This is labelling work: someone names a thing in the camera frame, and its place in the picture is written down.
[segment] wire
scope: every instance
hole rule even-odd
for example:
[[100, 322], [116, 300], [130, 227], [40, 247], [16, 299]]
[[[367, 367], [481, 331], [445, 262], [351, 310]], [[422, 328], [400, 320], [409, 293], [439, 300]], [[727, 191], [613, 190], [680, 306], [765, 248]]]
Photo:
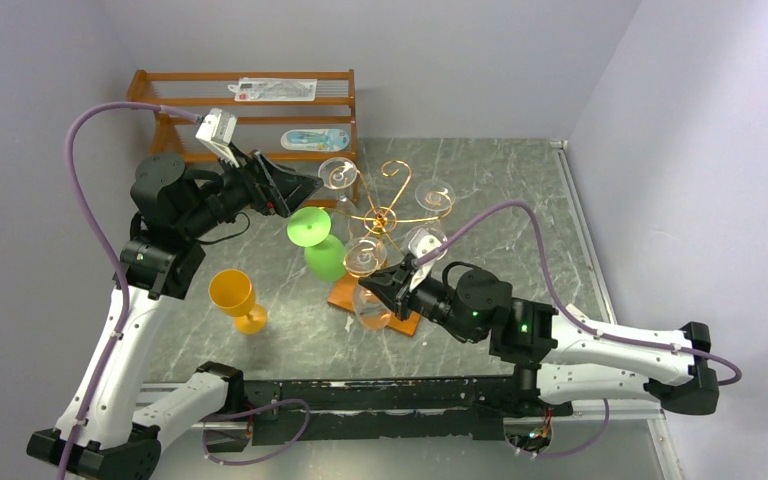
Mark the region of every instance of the wire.
[[[602, 435], [605, 434], [605, 431], [608, 429], [608, 423], [611, 420], [611, 407], [608, 405], [608, 399], [603, 398], [602, 403], [605, 404], [605, 419], [602, 420], [602, 425], [599, 427], [599, 431], [596, 432], [595, 435], [590, 437], [586, 442], [582, 443], [581, 445], [571, 448], [569, 450], [565, 450], [563, 452], [557, 452], [557, 453], [535, 453], [531, 452], [533, 457], [536, 458], [564, 458], [569, 457], [570, 455], [575, 455], [576, 453], [581, 453], [591, 446], [593, 446], [594, 443], [598, 442], [600, 438], [602, 438]], [[511, 445], [519, 451], [520, 449], [514, 445]]]
[[552, 431], [552, 409], [547, 408], [546, 414], [543, 416], [543, 436], [549, 435], [549, 432]]
[[[150, 103], [140, 102], [111, 102], [105, 103], [93, 107], [81, 116], [79, 116], [72, 125], [69, 127], [69, 131], [66, 133], [66, 140], [63, 144], [63, 158], [66, 162], [66, 168], [69, 171], [69, 177], [72, 184], [72, 191], [78, 200], [78, 206], [81, 209], [81, 213], [84, 215], [87, 223], [90, 226], [98, 243], [101, 244], [104, 253], [107, 255], [107, 259], [110, 260], [110, 264], [113, 265], [113, 269], [116, 271], [116, 281], [119, 283], [119, 287], [122, 289], [122, 310], [119, 312], [119, 319], [113, 328], [114, 333], [121, 333], [125, 327], [125, 323], [128, 321], [128, 312], [131, 304], [130, 292], [128, 291], [128, 281], [125, 278], [125, 271], [122, 269], [122, 265], [119, 263], [119, 257], [113, 250], [113, 246], [110, 245], [110, 241], [104, 235], [101, 230], [98, 221], [93, 215], [90, 206], [87, 203], [87, 198], [84, 196], [84, 191], [81, 188], [81, 184], [78, 181], [78, 173], [75, 170], [75, 136], [78, 134], [81, 126], [86, 123], [91, 117], [98, 113], [105, 112], [107, 110], [114, 110], [118, 108], [130, 108], [138, 110], [151, 110], [154, 112], [161, 112], [179, 117], [184, 117], [191, 122], [198, 124], [201, 122], [201, 117], [195, 113], [182, 110], [175, 107], [167, 107], [165, 105], [153, 105]], [[107, 366], [107, 362], [110, 360], [110, 355], [113, 352], [113, 347], [116, 345], [117, 337], [111, 336], [107, 343], [104, 345], [104, 349], [99, 356], [98, 363], [96, 363], [95, 369], [90, 375], [90, 380], [87, 384], [87, 391], [83, 395], [81, 404], [78, 407], [78, 413], [75, 416], [75, 423], [72, 426], [71, 431], [66, 439], [66, 444], [63, 447], [63, 453], [60, 456], [60, 462], [57, 464], [57, 479], [63, 480], [66, 477], [66, 469], [69, 464], [69, 457], [72, 454], [72, 447], [75, 445], [75, 441], [78, 439], [81, 427], [85, 424], [87, 412], [90, 408], [90, 403], [98, 389], [98, 384], [101, 381], [101, 375], [104, 373], [104, 368]]]
[[461, 261], [454, 261], [448, 265], [446, 265], [446, 268], [443, 269], [443, 286], [446, 287], [446, 290], [449, 289], [449, 271], [455, 267], [469, 267], [469, 268], [475, 268], [478, 270], [481, 270], [481, 267], [477, 265], [473, 265], [471, 263], [461, 262]]
[[[593, 327], [590, 327], [589, 325], [585, 325], [584, 322], [576, 318], [575, 315], [573, 315], [569, 310], [567, 310], [567, 307], [564, 306], [564, 303], [561, 301], [561, 297], [558, 295], [558, 292], [555, 290], [555, 284], [552, 282], [552, 276], [549, 272], [549, 261], [546, 258], [546, 246], [543, 243], [543, 234], [540, 231], [540, 224], [537, 223], [537, 215], [534, 213], [534, 210], [532, 210], [531, 207], [528, 206], [528, 204], [520, 200], [512, 200], [509, 202], [500, 203], [495, 207], [491, 207], [485, 210], [484, 212], [479, 213], [472, 220], [467, 222], [466, 225], [461, 227], [460, 230], [455, 232], [454, 235], [450, 236], [449, 239], [443, 242], [439, 247], [435, 248], [434, 250], [428, 252], [426, 255], [417, 259], [416, 261], [417, 265], [418, 266], [424, 265], [430, 262], [432, 259], [438, 257], [442, 252], [446, 251], [446, 249], [448, 249], [453, 243], [455, 243], [461, 237], [463, 237], [466, 234], [466, 232], [470, 231], [478, 223], [480, 223], [490, 215], [498, 212], [499, 210], [502, 210], [508, 207], [519, 207], [525, 210], [525, 213], [527, 213], [529, 218], [531, 219], [531, 226], [534, 228], [534, 236], [535, 236], [535, 239], [537, 240], [537, 252], [540, 256], [540, 268], [543, 270], [543, 280], [546, 282], [546, 288], [549, 290], [549, 295], [552, 297], [552, 300], [555, 302], [555, 305], [558, 307], [558, 310], [560, 310], [561, 313], [563, 313], [564, 316], [567, 317], [569, 321], [573, 323], [573, 325], [575, 325], [577, 328], [581, 329], [582, 331], [587, 332], [588, 335], [601, 337], [601, 338], [604, 338], [605, 340], [610, 340], [612, 342], [623, 343], [626, 345], [634, 345], [637, 347], [666, 350], [669, 352], [672, 352], [675, 350], [675, 347], [673, 347], [673, 345], [657, 343], [657, 342], [649, 342], [646, 340], [636, 340], [632, 338], [621, 337], [618, 335], [611, 335], [609, 333], [603, 333]], [[689, 353], [691, 355], [695, 355], [697, 357], [701, 357], [707, 360], [713, 360], [714, 362], [717, 362], [731, 369], [732, 372], [734, 372], [734, 376], [732, 376], [731, 378], [727, 378], [725, 380], [720, 380], [718, 382], [719, 385], [731, 385], [739, 382], [740, 379], [743, 378], [743, 372], [740, 370], [740, 368], [738, 368], [737, 365], [735, 365], [733, 362], [729, 360], [726, 360], [723, 357], [720, 357], [719, 355], [714, 355], [704, 350], [699, 350], [696, 348], [689, 348], [689, 347], [680, 347], [678, 348], [678, 351], [682, 353]]]
[[258, 407], [242, 413], [233, 413], [230, 415], [211, 415], [210, 417], [208, 417], [208, 420], [237, 420], [240, 418], [250, 417], [252, 415], [258, 415], [263, 412], [268, 412], [270, 410], [275, 410], [276, 408], [281, 408], [286, 405], [301, 405], [302, 407], [304, 407], [305, 419], [304, 419], [304, 422], [302, 422], [302, 426], [299, 428], [299, 431], [296, 432], [295, 436], [293, 436], [293, 438], [291, 438], [290, 441], [284, 444], [284, 446], [282, 446], [281, 448], [275, 450], [274, 452], [267, 453], [262, 457], [258, 457], [252, 460], [222, 460], [221, 458], [214, 456], [212, 453], [210, 453], [207, 450], [207, 433], [205, 432], [201, 436], [201, 446], [202, 446], [202, 450], [204, 450], [204, 458], [207, 460], [210, 460], [213, 463], [218, 463], [219, 465], [245, 466], [245, 465], [254, 465], [255, 463], [265, 462], [270, 458], [276, 457], [286, 452], [287, 450], [292, 448], [293, 445], [296, 444], [299, 438], [301, 438], [302, 434], [307, 428], [308, 423], [310, 423], [310, 405], [308, 405], [307, 402], [305, 402], [300, 398], [288, 398], [286, 400], [279, 400], [275, 403], [271, 403], [269, 405]]
[[246, 217], [246, 228], [244, 228], [242, 231], [228, 235], [227, 237], [218, 238], [216, 240], [196, 240], [199, 245], [216, 245], [217, 243], [224, 242], [225, 240], [230, 240], [232, 238], [239, 237], [240, 235], [246, 233], [249, 230], [249, 227], [251, 227], [251, 218], [246, 214], [246, 212], [237, 212], [237, 215], [234, 216], [236, 219], [240, 215]]
[[216, 430], [215, 428], [209, 428], [209, 429], [205, 430], [205, 432], [215, 433], [215, 434], [223, 436], [223, 437], [225, 437], [227, 439], [236, 440], [236, 441], [242, 443], [244, 447], [246, 445], [248, 445], [248, 443], [249, 443], [249, 439], [247, 437], [241, 437], [239, 435], [234, 435], [232, 433], [223, 432], [222, 430]]

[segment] white wall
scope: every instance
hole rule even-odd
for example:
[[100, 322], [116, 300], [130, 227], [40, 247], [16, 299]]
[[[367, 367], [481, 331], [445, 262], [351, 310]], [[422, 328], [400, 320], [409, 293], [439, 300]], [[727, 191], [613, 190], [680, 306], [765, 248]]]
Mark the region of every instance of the white wall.
[[768, 478], [761, 3], [644, 1], [570, 139], [619, 320], [706, 322], [714, 350], [744, 369], [715, 415], [670, 418], [690, 478]]
[[[51, 479], [25, 456], [54, 425], [89, 362], [112, 268], [69, 189], [63, 137], [97, 103], [124, 98], [136, 64], [98, 5], [0, 0], [0, 479]], [[133, 167], [147, 142], [132, 112], [91, 120], [78, 172], [121, 247]]]
[[363, 136], [568, 138], [640, 0], [104, 0], [140, 68], [354, 68]]

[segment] wooden shelf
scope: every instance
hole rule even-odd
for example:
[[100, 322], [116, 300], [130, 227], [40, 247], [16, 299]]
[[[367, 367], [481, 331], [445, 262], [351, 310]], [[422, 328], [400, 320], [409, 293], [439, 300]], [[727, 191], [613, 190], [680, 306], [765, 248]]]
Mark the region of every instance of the wooden shelf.
[[[308, 102], [237, 102], [227, 91], [228, 82], [240, 78], [298, 78], [316, 79], [317, 91], [314, 100]], [[237, 123], [242, 125], [347, 125], [350, 144], [339, 152], [283, 151], [267, 153], [275, 162], [322, 162], [334, 156], [352, 160], [358, 168], [357, 158], [357, 115], [355, 108], [354, 70], [345, 72], [146, 72], [137, 70], [128, 87], [127, 99], [132, 102], [170, 105], [179, 107], [235, 107], [234, 113], [242, 107], [330, 107], [344, 108], [347, 114], [340, 115], [282, 115], [245, 116], [237, 114]], [[179, 126], [192, 125], [185, 119], [155, 113], [155, 132], [149, 154], [175, 152], [187, 163], [215, 162], [216, 156], [205, 150], [188, 151], [181, 141]], [[352, 186], [352, 198], [358, 200], [357, 182]], [[312, 200], [308, 205], [331, 206], [334, 200]]]

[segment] yellow goblet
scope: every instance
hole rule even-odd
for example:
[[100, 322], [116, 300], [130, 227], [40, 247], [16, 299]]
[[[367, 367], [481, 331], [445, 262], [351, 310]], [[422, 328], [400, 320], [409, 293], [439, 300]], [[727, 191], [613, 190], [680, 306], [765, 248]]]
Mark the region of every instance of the yellow goblet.
[[208, 288], [210, 300], [222, 313], [234, 319], [240, 333], [251, 335], [266, 325], [266, 309], [255, 303], [251, 280], [239, 270], [223, 270], [213, 277]]

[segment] marble table surface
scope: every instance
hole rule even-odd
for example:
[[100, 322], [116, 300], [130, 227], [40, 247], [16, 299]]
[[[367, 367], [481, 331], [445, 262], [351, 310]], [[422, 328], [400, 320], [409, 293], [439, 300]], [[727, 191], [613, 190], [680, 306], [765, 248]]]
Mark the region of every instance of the marble table surface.
[[[443, 221], [449, 233], [500, 202], [521, 199], [530, 204], [543, 227], [561, 298], [601, 320], [599, 300], [548, 141], [369, 138], [360, 143], [361, 169], [367, 172], [378, 202], [388, 204], [401, 186], [398, 180], [381, 177], [380, 166], [394, 159], [411, 165], [413, 180], [395, 207], [401, 218], [422, 214], [414, 189], [429, 178], [444, 180], [455, 191], [454, 210]], [[297, 169], [315, 173], [315, 167]], [[427, 320], [421, 321], [413, 337], [389, 329], [365, 329], [326, 303], [332, 284], [307, 271], [303, 250], [287, 239], [286, 220], [252, 214], [251, 223], [245, 235], [205, 247], [207, 258], [183, 308], [164, 319], [166, 328], [156, 340], [146, 381], [185, 381], [209, 360], [239, 368], [249, 379], [482, 375], [512, 370], [487, 354], [486, 341], [461, 344]], [[223, 225], [209, 236], [224, 236], [241, 226]], [[409, 228], [402, 225], [394, 231], [397, 243]], [[401, 255], [391, 248], [388, 258], [393, 264]], [[517, 297], [550, 303], [533, 231], [520, 210], [499, 212], [463, 237], [438, 262], [436, 275], [452, 260], [475, 263], [511, 282]], [[269, 312], [267, 326], [256, 335], [238, 333], [232, 320], [210, 303], [211, 278], [228, 268], [249, 275], [258, 303]], [[458, 270], [453, 271], [453, 283]]]

